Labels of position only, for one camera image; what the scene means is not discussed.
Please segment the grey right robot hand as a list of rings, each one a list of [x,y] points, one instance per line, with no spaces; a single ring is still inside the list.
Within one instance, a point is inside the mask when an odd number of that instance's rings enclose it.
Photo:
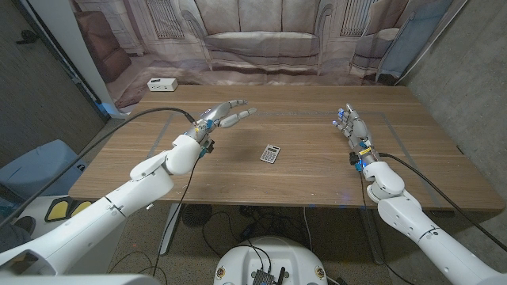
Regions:
[[[333,125],[348,139],[352,150],[349,153],[350,165],[362,172],[367,165],[379,161],[372,134],[357,111],[347,103],[345,108],[338,109],[337,117]]]

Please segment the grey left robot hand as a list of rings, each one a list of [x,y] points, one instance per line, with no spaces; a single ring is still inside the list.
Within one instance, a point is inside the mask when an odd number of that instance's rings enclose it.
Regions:
[[[246,100],[226,101],[203,112],[199,119],[185,132],[185,135],[196,140],[203,149],[200,156],[211,153],[214,149],[214,141],[210,138],[210,134],[217,128],[229,128],[234,126],[240,120],[254,114],[257,109],[249,108],[239,113],[229,115],[232,108],[247,105]]]

